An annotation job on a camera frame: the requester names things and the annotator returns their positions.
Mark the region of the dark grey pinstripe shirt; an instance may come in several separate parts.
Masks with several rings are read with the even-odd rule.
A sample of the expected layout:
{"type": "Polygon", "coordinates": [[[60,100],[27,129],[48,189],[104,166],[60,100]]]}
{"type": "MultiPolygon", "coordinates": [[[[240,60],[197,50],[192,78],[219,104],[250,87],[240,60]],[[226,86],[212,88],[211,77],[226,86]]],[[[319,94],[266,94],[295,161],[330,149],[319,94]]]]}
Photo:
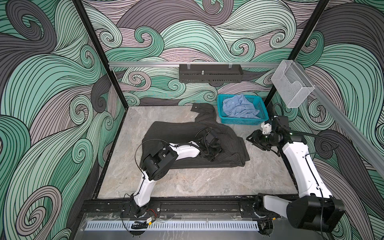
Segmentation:
{"type": "Polygon", "coordinates": [[[145,157],[151,150],[162,143],[184,144],[194,141],[204,151],[196,158],[186,158],[176,161],[172,169],[202,169],[202,168],[233,168],[243,167],[250,160],[246,145],[234,130],[216,121],[215,108],[210,104],[193,104],[192,112],[198,113],[193,122],[169,123],[155,121],[146,132],[142,142],[143,155],[140,166],[144,165],[145,157]],[[217,153],[202,142],[206,134],[215,134],[220,142],[222,151],[217,153]]]}

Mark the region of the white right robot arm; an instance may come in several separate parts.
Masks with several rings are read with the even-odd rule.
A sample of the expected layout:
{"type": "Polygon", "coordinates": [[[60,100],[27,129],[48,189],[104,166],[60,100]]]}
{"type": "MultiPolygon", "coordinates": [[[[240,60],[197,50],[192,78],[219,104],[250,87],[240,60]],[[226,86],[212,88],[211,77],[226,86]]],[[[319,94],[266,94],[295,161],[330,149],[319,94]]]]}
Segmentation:
{"type": "Polygon", "coordinates": [[[265,134],[256,130],[247,141],[264,151],[277,147],[281,157],[288,161],[297,184],[298,199],[289,201],[263,195],[264,209],[286,218],[296,229],[331,233],[346,208],[320,177],[304,136],[284,131],[265,134]]]}

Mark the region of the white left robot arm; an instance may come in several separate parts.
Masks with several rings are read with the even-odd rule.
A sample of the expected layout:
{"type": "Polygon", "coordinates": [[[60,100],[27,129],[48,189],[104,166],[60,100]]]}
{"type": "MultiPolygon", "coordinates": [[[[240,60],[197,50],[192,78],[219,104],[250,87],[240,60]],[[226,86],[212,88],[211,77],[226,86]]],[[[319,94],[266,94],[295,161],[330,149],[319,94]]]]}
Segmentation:
{"type": "Polygon", "coordinates": [[[131,195],[130,212],[135,217],[145,214],[156,182],[169,172],[175,162],[197,157],[212,162],[223,151],[219,138],[210,133],[196,142],[173,144],[161,139],[150,139],[143,141],[141,146],[147,142],[155,142],[156,145],[148,154],[143,154],[142,165],[137,165],[142,177],[137,190],[131,195]]]}

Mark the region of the light blue shirt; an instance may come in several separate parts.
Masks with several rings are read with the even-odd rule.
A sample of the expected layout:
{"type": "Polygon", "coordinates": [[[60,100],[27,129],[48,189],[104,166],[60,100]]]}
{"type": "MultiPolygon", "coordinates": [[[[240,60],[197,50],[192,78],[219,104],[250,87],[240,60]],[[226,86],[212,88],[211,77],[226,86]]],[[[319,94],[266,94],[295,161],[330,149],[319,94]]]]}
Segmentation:
{"type": "Polygon", "coordinates": [[[229,118],[260,119],[258,117],[260,110],[257,110],[244,95],[223,100],[222,109],[229,118]]]}

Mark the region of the teal plastic basket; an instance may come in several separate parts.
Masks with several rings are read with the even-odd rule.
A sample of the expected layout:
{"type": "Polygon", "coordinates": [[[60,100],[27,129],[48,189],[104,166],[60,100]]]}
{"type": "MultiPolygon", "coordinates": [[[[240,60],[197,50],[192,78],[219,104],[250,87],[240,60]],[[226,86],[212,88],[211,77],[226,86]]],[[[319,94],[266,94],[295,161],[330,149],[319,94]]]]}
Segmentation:
{"type": "Polygon", "coordinates": [[[264,105],[262,98],[259,96],[248,96],[244,95],[247,100],[249,100],[257,110],[260,110],[258,117],[260,119],[244,119],[244,118],[229,118],[227,117],[222,109],[223,100],[234,97],[236,95],[218,95],[217,104],[218,104],[218,113],[223,124],[234,124],[234,125],[260,125],[261,123],[269,119],[267,109],[264,105]]]}

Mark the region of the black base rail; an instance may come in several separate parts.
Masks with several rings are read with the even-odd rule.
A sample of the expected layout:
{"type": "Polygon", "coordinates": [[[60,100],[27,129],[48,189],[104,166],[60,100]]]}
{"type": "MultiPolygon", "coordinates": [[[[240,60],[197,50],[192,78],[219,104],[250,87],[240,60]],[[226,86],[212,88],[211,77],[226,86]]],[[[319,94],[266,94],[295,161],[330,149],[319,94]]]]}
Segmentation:
{"type": "Polygon", "coordinates": [[[123,199],[88,200],[81,213],[110,214],[139,219],[169,219],[176,214],[229,214],[240,218],[264,221],[282,216],[264,208],[262,195],[216,197],[154,197],[141,209],[129,197],[123,199]]]}

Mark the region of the clear plastic wall bin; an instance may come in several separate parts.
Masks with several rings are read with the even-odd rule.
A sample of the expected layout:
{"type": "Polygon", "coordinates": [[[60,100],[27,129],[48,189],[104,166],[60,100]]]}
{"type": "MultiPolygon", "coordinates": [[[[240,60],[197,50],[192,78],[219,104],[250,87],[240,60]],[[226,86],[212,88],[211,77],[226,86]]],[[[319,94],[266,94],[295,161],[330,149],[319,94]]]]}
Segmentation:
{"type": "Polygon", "coordinates": [[[305,69],[293,60],[283,60],[271,80],[290,109],[298,108],[315,89],[305,69]]]}

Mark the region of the black perforated wall tray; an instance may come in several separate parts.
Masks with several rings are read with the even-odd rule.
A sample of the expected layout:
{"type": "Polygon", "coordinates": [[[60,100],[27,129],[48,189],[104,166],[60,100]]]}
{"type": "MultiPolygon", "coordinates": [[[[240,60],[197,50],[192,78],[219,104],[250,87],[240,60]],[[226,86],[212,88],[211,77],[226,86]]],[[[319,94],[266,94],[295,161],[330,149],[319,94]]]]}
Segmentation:
{"type": "Polygon", "coordinates": [[[224,83],[240,83],[244,72],[241,65],[187,65],[179,66],[181,83],[208,83],[214,86],[224,83]]]}

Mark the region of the aluminium side wall rail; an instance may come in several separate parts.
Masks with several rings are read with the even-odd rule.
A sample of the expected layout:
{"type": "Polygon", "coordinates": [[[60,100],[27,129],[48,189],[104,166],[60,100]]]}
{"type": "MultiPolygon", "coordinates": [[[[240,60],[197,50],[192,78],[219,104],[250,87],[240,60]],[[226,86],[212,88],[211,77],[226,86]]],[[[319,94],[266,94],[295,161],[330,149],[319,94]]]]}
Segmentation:
{"type": "Polygon", "coordinates": [[[316,66],[303,68],[302,65],[299,65],[299,69],[313,85],[315,88],[313,95],[336,121],[339,129],[352,141],[358,152],[372,168],[383,177],[384,146],[360,130],[356,122],[352,121],[349,116],[352,112],[350,107],[357,107],[359,102],[348,100],[343,88],[339,87],[337,81],[327,71],[316,66]]]}

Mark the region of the black vertical frame post right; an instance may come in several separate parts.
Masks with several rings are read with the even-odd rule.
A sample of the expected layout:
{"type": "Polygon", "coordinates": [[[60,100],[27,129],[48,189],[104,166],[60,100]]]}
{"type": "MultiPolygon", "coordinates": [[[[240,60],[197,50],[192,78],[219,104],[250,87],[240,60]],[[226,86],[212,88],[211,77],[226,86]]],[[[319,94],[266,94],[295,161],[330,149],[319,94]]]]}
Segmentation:
{"type": "MultiPolygon", "coordinates": [[[[308,22],[305,25],[305,28],[304,28],[303,32],[301,33],[297,43],[295,44],[293,50],[291,51],[291,53],[288,57],[288,60],[295,60],[298,57],[302,47],[305,45],[308,38],[312,34],[316,24],[318,23],[322,13],[324,12],[325,8],[328,5],[328,3],[329,3],[329,0],[327,0],[327,1],[321,0],[318,2],[318,4],[316,5],[311,17],[308,19],[308,22]]],[[[271,90],[269,91],[269,94],[267,95],[266,99],[264,100],[264,104],[268,110],[272,110],[272,105],[273,105],[272,99],[273,99],[274,95],[276,94],[276,92],[277,92],[277,89],[276,89],[275,85],[273,85],[271,90]]]]}

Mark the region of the black vertical frame post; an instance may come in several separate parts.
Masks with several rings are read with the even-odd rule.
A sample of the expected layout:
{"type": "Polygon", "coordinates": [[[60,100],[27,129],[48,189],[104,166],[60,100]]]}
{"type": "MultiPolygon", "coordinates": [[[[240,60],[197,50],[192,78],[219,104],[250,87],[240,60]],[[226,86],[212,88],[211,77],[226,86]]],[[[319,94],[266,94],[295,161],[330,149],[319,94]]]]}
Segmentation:
{"type": "Polygon", "coordinates": [[[96,34],[96,31],[91,23],[91,20],[87,14],[87,11],[85,9],[85,6],[83,4],[82,1],[80,0],[73,0],[73,4],[79,14],[79,17],[91,39],[91,42],[92,44],[94,45],[94,47],[96,48],[96,52],[101,60],[101,63],[104,67],[104,69],[106,70],[106,73],[113,85],[113,87],[115,88],[115,91],[117,92],[117,95],[125,109],[125,111],[128,110],[129,106],[127,104],[127,101],[124,97],[124,94],[120,88],[120,85],[119,85],[119,82],[117,80],[117,77],[115,75],[115,73],[110,69],[109,67],[109,62],[108,62],[108,59],[107,59],[107,56],[102,48],[102,45],[97,37],[97,34],[96,34]]]}
{"type": "MultiPolygon", "coordinates": [[[[295,60],[298,57],[302,47],[305,45],[308,38],[312,34],[316,24],[318,23],[322,13],[324,12],[325,8],[328,5],[328,3],[329,3],[329,0],[327,0],[327,1],[321,0],[318,2],[318,4],[316,5],[311,17],[308,19],[308,22],[305,25],[305,28],[304,28],[303,32],[301,33],[297,43],[295,44],[293,50],[291,51],[291,53],[288,57],[288,60],[295,60]]],[[[276,92],[277,92],[277,89],[276,89],[275,85],[273,85],[271,90],[269,91],[269,94],[267,95],[266,99],[264,100],[264,104],[268,110],[272,110],[272,105],[273,105],[272,99],[273,99],[274,95],[276,94],[276,92]]]]}

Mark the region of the black vertical frame post left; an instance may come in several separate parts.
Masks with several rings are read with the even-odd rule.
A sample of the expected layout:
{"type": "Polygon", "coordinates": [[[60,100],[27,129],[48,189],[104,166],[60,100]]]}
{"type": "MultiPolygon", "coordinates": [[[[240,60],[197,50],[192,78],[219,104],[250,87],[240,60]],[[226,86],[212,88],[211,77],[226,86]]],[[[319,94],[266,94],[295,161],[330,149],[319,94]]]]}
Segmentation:
{"type": "Polygon", "coordinates": [[[97,34],[96,34],[96,31],[91,23],[91,20],[87,14],[87,11],[85,9],[85,6],[83,4],[82,1],[80,0],[73,0],[73,4],[79,14],[79,17],[91,39],[91,42],[92,44],[94,45],[94,47],[96,48],[96,52],[101,60],[101,63],[104,67],[104,69],[106,70],[106,73],[113,85],[113,87],[115,88],[115,91],[117,92],[117,95],[125,109],[125,111],[128,110],[129,106],[127,104],[127,101],[124,97],[124,94],[120,88],[120,85],[119,85],[119,82],[117,80],[117,77],[115,75],[115,73],[110,69],[109,67],[109,62],[108,62],[108,59],[107,59],[107,56],[102,48],[102,45],[97,37],[97,34]]]}

